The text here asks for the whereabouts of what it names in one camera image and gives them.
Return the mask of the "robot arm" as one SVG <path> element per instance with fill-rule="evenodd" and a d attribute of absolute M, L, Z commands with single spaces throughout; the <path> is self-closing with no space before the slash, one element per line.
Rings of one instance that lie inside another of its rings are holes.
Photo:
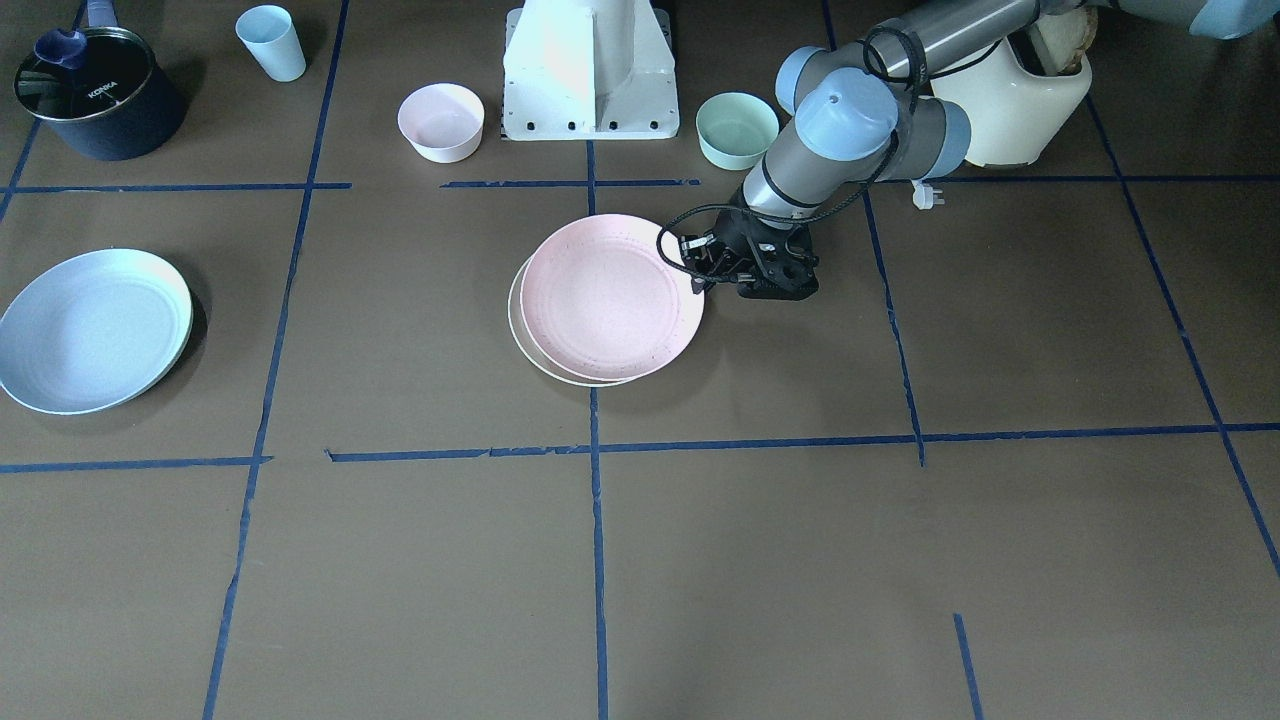
<path fill-rule="evenodd" d="M 745 299 L 818 290 L 810 224 L 845 184 L 931 182 L 963 164 L 1036 161 L 1092 83 L 1093 1 L 929 1 L 837 50 L 800 47 L 774 95 L 790 122 L 716 224 L 680 245 L 695 292 Z"/>

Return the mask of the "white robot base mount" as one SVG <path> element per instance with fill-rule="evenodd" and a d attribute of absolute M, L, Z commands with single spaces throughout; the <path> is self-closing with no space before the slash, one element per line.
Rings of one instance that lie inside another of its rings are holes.
<path fill-rule="evenodd" d="M 502 64 L 508 140 L 678 133 L 672 19 L 650 1 L 526 1 L 507 13 Z"/>

